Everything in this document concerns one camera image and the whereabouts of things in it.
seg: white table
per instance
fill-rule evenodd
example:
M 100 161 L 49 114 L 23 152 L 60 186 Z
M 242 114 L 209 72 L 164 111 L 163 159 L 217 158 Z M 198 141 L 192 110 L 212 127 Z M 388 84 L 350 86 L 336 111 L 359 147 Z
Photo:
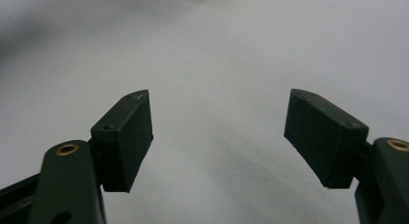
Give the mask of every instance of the white table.
M 109 223 L 358 223 L 283 137 L 291 88 L 408 140 L 409 0 L 0 0 L 0 187 L 150 90 L 154 140 Z

